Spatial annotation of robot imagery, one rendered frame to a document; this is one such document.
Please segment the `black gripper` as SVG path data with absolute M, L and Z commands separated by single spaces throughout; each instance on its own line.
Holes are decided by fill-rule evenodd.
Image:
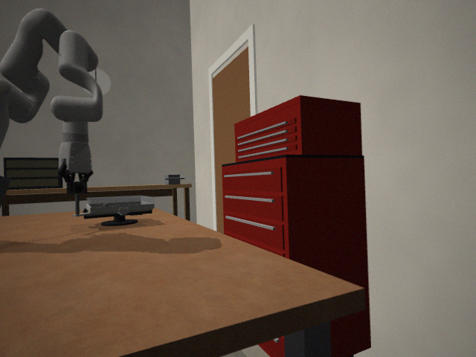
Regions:
M 67 194 L 77 193 L 76 182 L 74 182 L 76 172 L 78 172 L 80 182 L 84 185 L 84 190 L 81 193 L 87 193 L 87 181 L 89 181 L 89 177 L 93 174 L 89 143 L 64 141 L 59 149 L 58 173 L 67 182 Z

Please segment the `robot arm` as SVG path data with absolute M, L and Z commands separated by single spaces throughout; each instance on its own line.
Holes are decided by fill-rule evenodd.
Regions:
M 64 120 L 63 142 L 88 143 L 88 122 L 97 122 L 103 116 L 102 91 L 88 73 L 97 67 L 96 53 L 78 32 L 67 30 L 53 13 L 35 9 L 22 19 L 16 38 L 0 63 L 0 73 L 21 89 L 0 79 L 0 149 L 10 119 L 17 123 L 29 122 L 48 94 L 48 78 L 37 68 L 42 58 L 43 39 L 59 54 L 59 73 L 94 93 L 94 98 L 57 96 L 51 101 L 52 114 Z

